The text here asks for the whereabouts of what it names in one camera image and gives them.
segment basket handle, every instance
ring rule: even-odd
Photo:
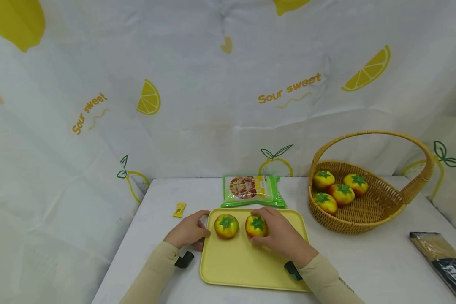
[[[326,150],[331,147],[333,144],[336,144],[338,141],[342,141],[346,138],[349,137],[354,137],[358,135],[364,135],[364,134],[387,134],[387,135],[394,135],[398,137],[405,138],[408,141],[413,142],[417,146],[419,146],[420,149],[423,150],[424,154],[426,155],[426,165],[424,166],[424,169],[419,173],[418,176],[414,177],[413,180],[411,180],[407,186],[405,186],[401,191],[401,195],[404,197],[404,202],[406,204],[409,204],[411,200],[417,195],[418,192],[415,191],[414,185],[422,185],[424,182],[427,182],[431,176],[432,172],[434,170],[434,158],[432,156],[431,151],[426,147],[426,145],[413,137],[410,137],[409,135],[397,133],[397,132],[392,132],[392,131],[383,131],[383,130],[368,130],[368,131],[361,131],[361,132],[354,132],[350,134],[343,135],[341,137],[335,138],[334,140],[330,141],[329,143],[325,144],[321,149],[319,149],[315,154],[314,158],[312,158],[312,165],[311,169],[309,170],[309,186],[312,185],[312,176],[315,174],[316,167],[318,165],[318,162]]]

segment food package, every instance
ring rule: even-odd
[[[223,177],[224,201],[221,207],[236,207],[262,204],[287,208],[277,189],[280,177],[273,176],[230,176]]]
[[[439,233],[411,232],[409,237],[456,295],[456,250]]]

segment person's left hand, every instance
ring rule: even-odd
[[[196,250],[202,251],[203,245],[200,244],[199,241],[211,235],[211,232],[206,229],[200,221],[200,218],[204,215],[209,215],[209,211],[200,210],[183,218],[183,220],[167,234],[164,242],[170,243],[174,247],[177,247],[177,249],[193,244],[193,247]]]

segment green packaging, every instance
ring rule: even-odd
[[[277,189],[280,177],[274,176],[226,176],[223,177],[222,208],[262,204],[287,208]]]

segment yellow-red tomato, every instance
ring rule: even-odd
[[[338,206],[347,205],[355,199],[355,192],[353,192],[353,189],[349,188],[347,185],[332,185],[330,186],[328,192],[337,202]]]
[[[222,214],[214,221],[214,230],[221,238],[232,238],[238,233],[240,224],[237,219],[230,214]]]
[[[269,228],[265,220],[258,215],[250,215],[245,221],[245,231],[247,232],[248,238],[254,236],[267,236],[269,234]]]
[[[334,182],[333,174],[327,170],[319,170],[312,178],[312,183],[319,191],[328,189]]]
[[[314,196],[314,199],[316,201],[316,204],[318,204],[318,206],[320,206],[324,212],[335,215],[338,211],[338,204],[331,195],[326,193],[318,193]]]
[[[343,178],[343,183],[349,188],[353,189],[356,196],[362,196],[368,190],[368,183],[365,181],[365,177],[359,176],[356,173],[348,174]]]

